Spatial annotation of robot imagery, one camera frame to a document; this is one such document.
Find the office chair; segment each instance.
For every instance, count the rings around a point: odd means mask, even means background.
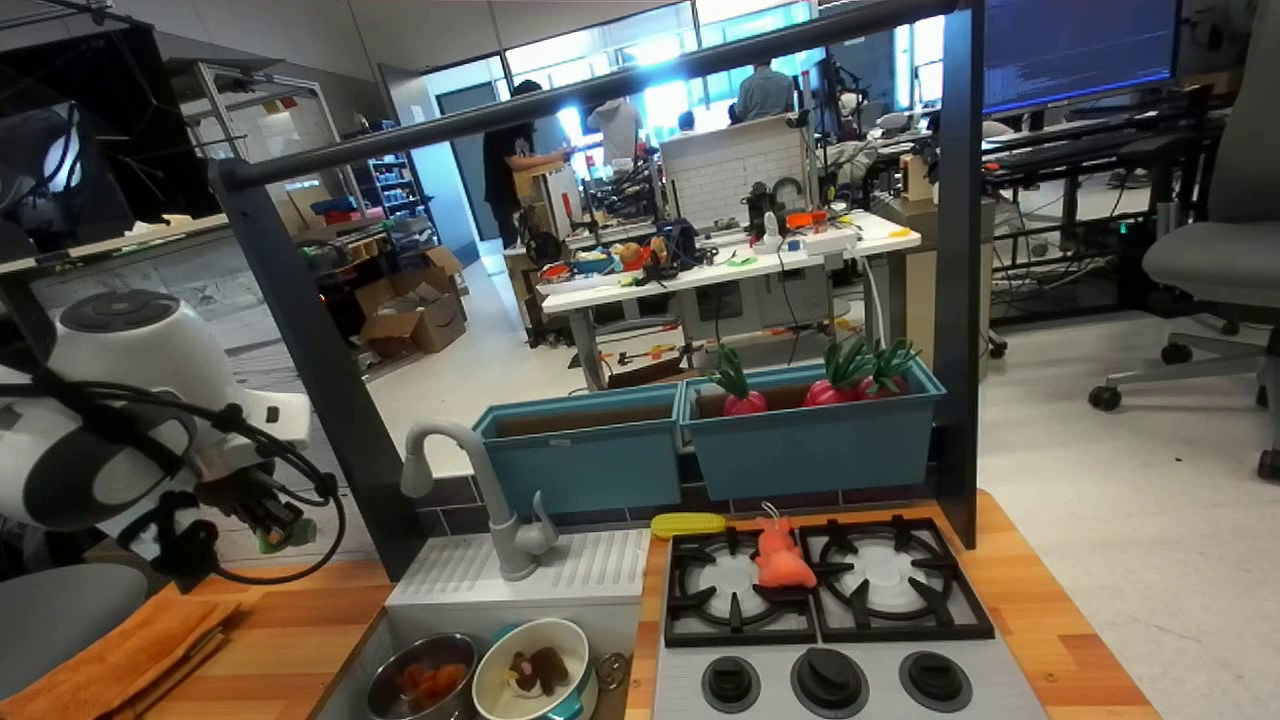
[[[1254,462],[1260,482],[1280,482],[1280,4],[1254,13],[1245,86],[1224,123],[1215,172],[1207,175],[1207,214],[1161,237],[1145,272],[1211,314],[1241,326],[1267,326],[1267,343],[1250,348],[1220,337],[1172,333],[1161,366],[1112,374],[1087,393],[1099,412],[1120,408],[1125,385],[1186,379],[1260,368],[1260,403],[1267,403],[1267,449]]]

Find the stove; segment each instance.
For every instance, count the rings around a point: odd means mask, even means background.
[[[755,538],[672,540],[655,715],[1045,715],[932,519],[813,524],[817,588],[755,588]]]

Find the door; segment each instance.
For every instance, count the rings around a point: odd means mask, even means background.
[[[488,103],[496,103],[496,89],[472,86],[472,89],[439,91],[436,103],[439,103],[439,118],[488,109]],[[455,136],[446,143],[453,143],[455,170],[464,172],[464,190],[467,190],[467,204],[472,204],[472,219],[481,228],[481,242],[496,242],[496,219],[493,219],[493,207],[485,204],[485,136]]]

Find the monitor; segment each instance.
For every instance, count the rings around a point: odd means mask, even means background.
[[[989,118],[1161,89],[1178,0],[989,0]]]
[[[39,251],[217,214],[146,26],[0,54],[0,183]]]

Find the storage bin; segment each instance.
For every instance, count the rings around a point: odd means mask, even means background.
[[[913,362],[902,398],[800,408],[805,390],[821,375],[821,366],[747,374],[768,398],[762,415],[719,415],[725,393],[713,379],[681,385],[681,441],[692,445],[713,500],[923,486],[945,385]]]
[[[547,511],[681,505],[675,390],[624,390],[531,403],[493,403],[474,420],[516,511],[542,491]]]

